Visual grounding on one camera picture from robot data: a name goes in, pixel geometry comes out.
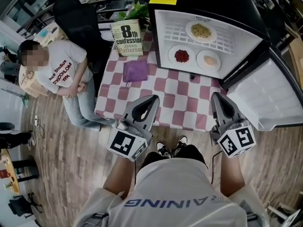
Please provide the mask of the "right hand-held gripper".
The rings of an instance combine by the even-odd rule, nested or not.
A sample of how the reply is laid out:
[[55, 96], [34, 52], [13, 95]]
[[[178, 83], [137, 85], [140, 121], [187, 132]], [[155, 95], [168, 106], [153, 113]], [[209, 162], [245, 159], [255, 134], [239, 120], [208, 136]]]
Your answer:
[[216, 125], [210, 131], [210, 137], [228, 158], [244, 154], [257, 144], [251, 124], [241, 119], [238, 106], [229, 97], [214, 92], [211, 108]]

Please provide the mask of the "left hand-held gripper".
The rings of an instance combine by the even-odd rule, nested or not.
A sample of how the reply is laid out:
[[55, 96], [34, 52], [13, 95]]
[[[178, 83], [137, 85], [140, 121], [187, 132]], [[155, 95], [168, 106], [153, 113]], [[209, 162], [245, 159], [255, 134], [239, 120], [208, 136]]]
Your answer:
[[136, 161], [152, 140], [152, 134], [147, 130], [152, 128], [159, 105], [160, 99], [157, 95], [132, 101], [125, 109], [124, 119], [112, 129], [107, 149], [130, 161]]

